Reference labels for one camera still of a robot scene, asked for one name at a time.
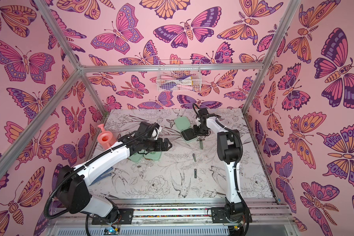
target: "purple butterfly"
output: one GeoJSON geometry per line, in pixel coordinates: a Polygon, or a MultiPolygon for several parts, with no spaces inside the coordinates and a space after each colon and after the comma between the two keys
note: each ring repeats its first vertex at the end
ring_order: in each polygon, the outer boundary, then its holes
{"type": "Polygon", "coordinates": [[[296,201],[294,193],[291,190],[289,185],[290,180],[288,177],[293,171],[293,156],[291,153],[286,152],[286,155],[283,156],[280,162],[274,162],[275,172],[279,174],[279,177],[275,179],[276,186],[279,191],[283,193],[285,201],[290,206],[290,209],[293,213],[296,213],[296,201]]]}
{"type": "Polygon", "coordinates": [[[85,148],[88,146],[89,133],[83,135],[78,144],[64,144],[57,148],[57,155],[61,156],[63,160],[68,160],[69,165],[73,166],[77,157],[80,159],[85,157],[85,148]]]}
{"type": "Polygon", "coordinates": [[[329,222],[337,225],[327,210],[338,211],[338,209],[333,204],[322,204],[320,201],[329,201],[334,199],[340,193],[340,190],[333,185],[321,186],[316,182],[312,182],[311,186],[308,183],[302,183],[302,187],[305,191],[307,191],[304,192],[304,195],[307,198],[301,196],[300,200],[305,207],[309,208],[308,213],[311,218],[320,225],[322,232],[326,236],[333,236],[325,216],[328,218],[329,222]],[[320,209],[323,209],[325,216],[321,213],[320,209]]]}
{"type": "Polygon", "coordinates": [[[246,94],[249,93],[250,88],[252,87],[253,80],[251,77],[246,77],[243,82],[243,88],[238,88],[239,91],[227,92],[224,94],[224,97],[229,97],[230,99],[234,98],[235,100],[244,101],[246,99],[246,94]]]}
{"type": "Polygon", "coordinates": [[[155,101],[142,102],[141,104],[138,105],[138,107],[140,109],[164,109],[163,106],[166,107],[174,106],[174,103],[172,102],[172,98],[173,95],[171,91],[161,92],[157,100],[155,98],[155,101]]]}
{"type": "Polygon", "coordinates": [[[171,43],[172,48],[178,48],[182,46],[186,48],[188,46],[188,37],[193,40],[195,35],[199,42],[203,42],[207,37],[211,37],[214,34],[212,29],[203,27],[215,27],[222,14],[221,8],[216,6],[200,13],[189,25],[187,20],[184,23],[184,27],[179,25],[164,25],[154,30],[154,35],[163,40],[166,43],[171,43]]]}
{"type": "Polygon", "coordinates": [[[186,95],[177,95],[177,100],[179,101],[182,108],[192,109],[193,103],[197,104],[199,108],[218,108],[222,105],[221,102],[218,101],[203,101],[203,100],[195,100],[192,97],[186,95]]]}
{"type": "Polygon", "coordinates": [[[137,97],[137,98],[143,98],[142,95],[144,95],[144,93],[149,93],[147,89],[145,89],[144,87],[146,87],[146,85],[144,85],[144,83],[140,82],[139,79],[132,75],[131,76],[131,83],[133,85],[133,87],[131,86],[131,84],[129,82],[125,82],[128,87],[123,87],[121,86],[121,88],[123,89],[130,89],[130,90],[122,90],[122,91],[118,91],[116,92],[116,94],[120,95],[120,96],[128,96],[128,97],[137,97]]]}
{"type": "Polygon", "coordinates": [[[264,145],[264,153],[270,157],[270,155],[277,155],[280,153],[280,147],[271,138],[267,138],[266,132],[262,129],[262,126],[258,120],[254,122],[254,129],[256,131],[255,138],[258,144],[264,145]]]}

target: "orange butterfly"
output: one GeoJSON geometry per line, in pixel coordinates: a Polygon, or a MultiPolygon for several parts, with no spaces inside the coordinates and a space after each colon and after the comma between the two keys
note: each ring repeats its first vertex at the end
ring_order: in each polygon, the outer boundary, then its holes
{"type": "Polygon", "coordinates": [[[234,85],[234,81],[232,81],[235,78],[235,75],[237,73],[236,69],[232,69],[230,71],[228,71],[227,73],[225,73],[224,75],[222,75],[222,77],[215,83],[215,78],[214,81],[211,82],[210,85],[202,85],[201,87],[201,92],[198,93],[199,96],[207,96],[210,94],[211,92],[211,88],[217,93],[219,94],[219,88],[230,88],[234,85]]]}
{"type": "Polygon", "coordinates": [[[283,133],[283,129],[282,129],[282,125],[280,125],[279,120],[277,119],[277,117],[274,115],[274,113],[277,113],[273,107],[273,103],[274,103],[274,97],[275,97],[275,81],[273,81],[273,83],[270,86],[269,92],[268,94],[265,95],[264,97],[264,105],[265,107],[269,108],[269,110],[264,112],[264,116],[269,115],[268,121],[266,122],[266,126],[268,128],[268,130],[274,130],[279,136],[284,135],[283,133]]]}
{"type": "Polygon", "coordinates": [[[14,33],[21,37],[27,37],[29,35],[30,31],[25,25],[30,25],[37,17],[37,13],[33,9],[25,6],[12,5],[2,6],[0,7],[0,11],[4,21],[14,33]]]}
{"type": "Polygon", "coordinates": [[[290,48],[293,53],[297,53],[297,58],[302,60],[303,62],[310,63],[311,62],[311,49],[308,44],[307,38],[312,41],[312,35],[309,34],[317,29],[318,25],[316,25],[319,21],[324,19],[339,3],[341,0],[327,0],[316,7],[309,8],[307,11],[303,11],[303,4],[299,9],[299,21],[302,26],[307,29],[298,29],[297,33],[302,37],[293,39],[288,43],[286,48],[284,49],[284,53],[290,48]]]}
{"type": "Polygon", "coordinates": [[[41,188],[43,176],[44,167],[40,167],[38,170],[35,171],[35,173],[32,175],[32,177],[30,177],[29,181],[26,183],[24,189],[22,190],[20,196],[17,199],[17,202],[14,202],[14,199],[16,199],[16,191],[24,181],[21,181],[19,186],[16,188],[15,196],[12,201],[10,201],[6,205],[0,203],[0,205],[9,207],[8,210],[0,211],[0,236],[4,235],[6,229],[8,228],[10,219],[10,214],[8,213],[8,211],[12,214],[12,217],[16,223],[23,225],[24,214],[22,213],[22,210],[19,207],[32,207],[41,201],[43,196],[43,189],[41,188]]]}
{"type": "MultiPolygon", "coordinates": [[[[283,2],[281,2],[274,7],[269,7],[265,1],[261,1],[259,3],[258,0],[239,0],[239,1],[245,15],[247,17],[253,17],[253,18],[268,16],[274,13],[275,11],[277,11],[283,5],[283,2]]],[[[239,12],[239,16],[243,20],[237,20],[234,22],[234,24],[240,24],[243,22],[249,25],[259,24],[259,21],[257,21],[256,19],[246,18],[245,15],[239,12]]],[[[240,24],[231,27],[221,32],[219,35],[217,35],[217,37],[226,40],[234,40],[237,39],[238,37],[240,37],[240,39],[252,39],[253,45],[256,45],[258,40],[257,32],[247,24],[240,24]]]]}

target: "pink wall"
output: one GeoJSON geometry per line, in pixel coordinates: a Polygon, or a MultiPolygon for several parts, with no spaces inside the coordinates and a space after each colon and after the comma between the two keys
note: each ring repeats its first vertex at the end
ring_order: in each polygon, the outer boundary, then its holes
{"type": "MultiPolygon", "coordinates": [[[[296,12],[285,52],[275,57],[283,70],[271,81],[264,78],[260,111],[251,106],[248,112],[277,194],[305,230],[302,235],[354,235],[354,63],[340,69],[354,62],[354,2],[336,2],[326,1],[335,8],[324,8],[321,21],[310,19],[305,25],[296,12]],[[304,35],[305,29],[311,32],[304,35]],[[288,48],[290,41],[303,42],[294,45],[296,53],[288,48]],[[335,71],[340,78],[326,83],[335,71]]],[[[320,3],[304,0],[303,11],[320,3]]]]}

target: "white wire basket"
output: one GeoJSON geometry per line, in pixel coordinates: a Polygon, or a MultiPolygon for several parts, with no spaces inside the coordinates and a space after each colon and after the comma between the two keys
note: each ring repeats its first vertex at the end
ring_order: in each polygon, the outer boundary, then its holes
{"type": "Polygon", "coordinates": [[[200,60],[180,59],[180,64],[172,64],[175,60],[159,60],[159,71],[156,78],[157,90],[161,91],[195,91],[202,85],[200,60]]]}

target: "pink butterfly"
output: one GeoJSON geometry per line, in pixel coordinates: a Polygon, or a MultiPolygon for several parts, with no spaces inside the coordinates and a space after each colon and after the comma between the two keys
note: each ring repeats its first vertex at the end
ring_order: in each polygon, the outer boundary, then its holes
{"type": "Polygon", "coordinates": [[[126,54],[130,50],[129,40],[137,43],[143,39],[136,27],[138,19],[135,17],[135,7],[126,3],[117,14],[116,27],[113,26],[113,33],[104,33],[97,35],[92,41],[91,45],[94,48],[103,48],[105,50],[112,50],[113,48],[126,54]]]}
{"type": "MultiPolygon", "coordinates": [[[[212,51],[212,57],[210,57],[207,53],[206,55],[210,58],[193,53],[191,54],[190,59],[193,60],[193,64],[213,64],[213,63],[232,63],[232,55],[235,51],[230,48],[230,44],[227,42],[222,43],[218,49],[216,50],[215,56],[214,51],[212,51]]],[[[206,76],[211,73],[211,70],[201,71],[201,73],[206,76]]]]}
{"type": "Polygon", "coordinates": [[[51,71],[55,61],[52,55],[47,53],[35,53],[29,58],[27,55],[21,56],[14,48],[0,40],[0,64],[5,65],[10,81],[24,81],[26,74],[30,73],[34,82],[45,84],[46,72],[51,71]]]}
{"type": "Polygon", "coordinates": [[[137,98],[141,99],[141,98],[143,98],[142,95],[144,93],[148,93],[148,90],[144,88],[144,87],[146,87],[144,85],[144,83],[141,83],[139,81],[139,79],[134,75],[131,76],[131,83],[134,87],[132,87],[131,84],[127,81],[125,83],[128,85],[128,87],[121,86],[121,88],[130,89],[130,90],[122,90],[122,91],[116,92],[116,94],[118,94],[120,96],[128,96],[131,98],[136,96],[137,98]]]}
{"type": "Polygon", "coordinates": [[[97,120],[102,120],[103,116],[101,114],[101,111],[97,107],[90,106],[89,111],[92,114],[92,119],[94,120],[94,122],[97,122],[97,120]]]}
{"type": "Polygon", "coordinates": [[[115,101],[115,97],[109,96],[106,98],[106,103],[104,102],[104,108],[107,112],[111,112],[114,109],[121,109],[122,105],[115,101]]]}
{"type": "Polygon", "coordinates": [[[81,132],[81,129],[83,128],[84,124],[84,116],[86,114],[86,108],[82,109],[80,111],[80,108],[77,107],[77,110],[75,112],[73,106],[71,106],[71,111],[69,111],[66,107],[62,106],[61,111],[63,112],[63,115],[66,117],[66,124],[69,125],[69,130],[71,133],[74,132],[74,130],[79,130],[81,132]]]}

